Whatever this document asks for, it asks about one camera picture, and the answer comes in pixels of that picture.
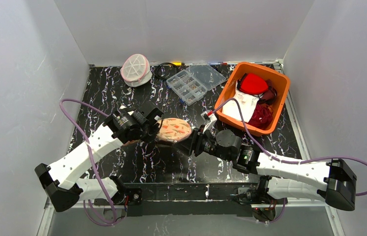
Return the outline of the floral mesh laundry bag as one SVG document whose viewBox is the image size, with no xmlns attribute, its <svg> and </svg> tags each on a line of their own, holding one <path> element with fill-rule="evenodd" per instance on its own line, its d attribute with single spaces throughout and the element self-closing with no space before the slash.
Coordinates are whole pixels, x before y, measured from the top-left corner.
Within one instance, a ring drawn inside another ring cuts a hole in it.
<svg viewBox="0 0 367 236">
<path fill-rule="evenodd" d="M 165 118 L 158 121 L 160 130 L 157 138 L 161 141 L 177 143 L 188 138 L 192 127 L 180 118 Z"/>
</svg>

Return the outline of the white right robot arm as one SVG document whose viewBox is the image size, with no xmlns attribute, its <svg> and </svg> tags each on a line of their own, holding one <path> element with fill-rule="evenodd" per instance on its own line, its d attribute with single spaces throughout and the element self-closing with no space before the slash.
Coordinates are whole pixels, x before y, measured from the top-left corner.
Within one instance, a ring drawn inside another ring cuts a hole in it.
<svg viewBox="0 0 367 236">
<path fill-rule="evenodd" d="M 355 209 L 357 177 L 344 160 L 305 163 L 276 154 L 268 156 L 257 146 L 243 144 L 230 130 L 214 136 L 210 131 L 194 129 L 174 146 L 188 156 L 207 153 L 232 163 L 241 173 L 259 175 L 260 183 L 254 191 L 257 195 L 275 200 L 305 198 L 344 211 Z"/>
</svg>

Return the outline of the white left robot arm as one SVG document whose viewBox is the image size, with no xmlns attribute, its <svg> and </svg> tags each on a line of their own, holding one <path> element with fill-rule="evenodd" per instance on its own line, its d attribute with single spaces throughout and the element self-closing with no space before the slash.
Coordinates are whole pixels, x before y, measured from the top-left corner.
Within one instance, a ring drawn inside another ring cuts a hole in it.
<svg viewBox="0 0 367 236">
<path fill-rule="evenodd" d="M 103 124 L 63 158 L 50 165 L 39 164 L 35 168 L 36 175 L 55 211 L 66 211 L 79 201 L 103 198 L 141 204 L 141 189 L 126 187 L 117 176 L 102 180 L 81 176 L 129 141 L 153 141 L 160 131 L 163 115 L 152 102 L 145 102 L 139 108 L 121 106 L 112 114 L 104 115 Z"/>
</svg>

